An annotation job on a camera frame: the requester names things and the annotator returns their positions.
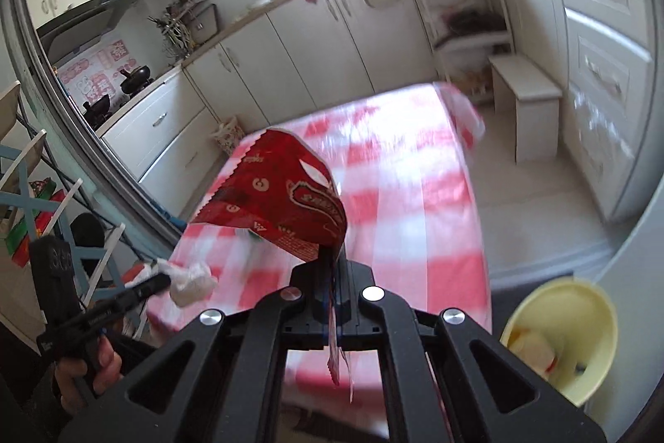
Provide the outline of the white storage rack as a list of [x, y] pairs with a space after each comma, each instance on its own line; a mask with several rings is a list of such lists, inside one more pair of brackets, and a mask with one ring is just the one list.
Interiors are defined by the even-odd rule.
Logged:
[[494, 100], [490, 57], [514, 52], [505, 0], [415, 0], [440, 80], [475, 105]]

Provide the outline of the range hood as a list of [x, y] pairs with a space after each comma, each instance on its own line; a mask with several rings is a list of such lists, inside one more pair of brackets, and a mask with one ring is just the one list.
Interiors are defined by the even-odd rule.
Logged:
[[100, 42], [139, 0], [90, 0], [36, 29], [49, 64], [60, 67]]

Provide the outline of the red paper snack bag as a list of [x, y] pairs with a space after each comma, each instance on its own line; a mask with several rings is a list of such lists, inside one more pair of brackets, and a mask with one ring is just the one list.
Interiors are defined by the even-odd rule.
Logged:
[[337, 331], [337, 274], [348, 229], [346, 210], [326, 164], [303, 140], [278, 128], [265, 130], [189, 225], [244, 229], [304, 263], [330, 272], [329, 370], [341, 383], [348, 364]]

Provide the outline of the white step stool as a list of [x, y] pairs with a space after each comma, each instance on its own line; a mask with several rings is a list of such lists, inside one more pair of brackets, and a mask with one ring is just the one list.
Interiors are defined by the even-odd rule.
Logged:
[[525, 56], [493, 55], [488, 63], [495, 112], [514, 112], [514, 161], [555, 159], [561, 88]]

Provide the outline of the yellow trash bin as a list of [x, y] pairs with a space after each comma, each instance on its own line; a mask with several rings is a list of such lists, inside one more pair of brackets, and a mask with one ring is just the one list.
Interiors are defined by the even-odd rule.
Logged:
[[588, 402], [608, 375], [618, 348], [618, 318], [596, 284], [570, 277], [548, 281], [525, 297], [501, 335], [507, 348], [517, 329], [544, 335], [557, 354], [545, 379], [577, 407]]

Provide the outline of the black wok pot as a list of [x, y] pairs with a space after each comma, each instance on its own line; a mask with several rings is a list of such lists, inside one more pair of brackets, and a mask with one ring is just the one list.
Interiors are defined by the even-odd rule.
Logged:
[[119, 73], [124, 77], [124, 81], [120, 83], [120, 89], [126, 95], [136, 94], [151, 81], [151, 70], [147, 65], [136, 67], [133, 71], [120, 69]]

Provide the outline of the blue white folding rack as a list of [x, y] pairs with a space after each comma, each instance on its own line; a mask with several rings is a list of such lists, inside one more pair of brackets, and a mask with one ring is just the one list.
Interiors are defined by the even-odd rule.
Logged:
[[28, 244], [44, 235], [60, 234], [71, 247], [76, 292], [84, 306], [99, 300], [107, 291], [101, 280], [108, 278], [112, 289], [124, 283], [114, 252], [125, 232], [120, 224], [105, 234], [100, 248], [76, 243], [66, 210], [81, 189], [76, 180], [66, 190], [36, 191], [29, 182], [43, 161], [46, 132], [38, 130], [22, 148], [1, 145], [1, 320], [36, 332], [44, 319], [38, 308]]

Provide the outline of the white refrigerator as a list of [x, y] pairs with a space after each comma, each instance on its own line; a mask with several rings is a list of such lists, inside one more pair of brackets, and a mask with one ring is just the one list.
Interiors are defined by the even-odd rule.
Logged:
[[588, 406], [607, 440], [635, 423], [663, 375], [663, 202], [646, 209], [599, 279], [618, 316], [617, 354]]

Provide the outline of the white tissue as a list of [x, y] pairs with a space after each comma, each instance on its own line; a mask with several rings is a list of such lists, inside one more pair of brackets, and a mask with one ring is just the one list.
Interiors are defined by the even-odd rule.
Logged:
[[166, 274], [171, 280], [169, 296], [178, 308], [186, 308], [207, 299], [215, 290], [218, 280], [205, 263], [195, 263], [191, 267], [181, 267], [163, 259], [152, 263], [141, 262], [124, 275], [126, 287], [149, 279], [158, 273]]

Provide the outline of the floral waste basket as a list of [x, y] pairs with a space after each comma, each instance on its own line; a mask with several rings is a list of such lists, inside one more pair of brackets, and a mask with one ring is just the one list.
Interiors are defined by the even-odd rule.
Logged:
[[242, 128], [237, 117], [229, 117], [218, 125], [215, 132], [210, 134], [210, 138], [221, 148], [227, 155], [231, 156], [233, 152], [240, 145], [245, 137], [244, 129]]

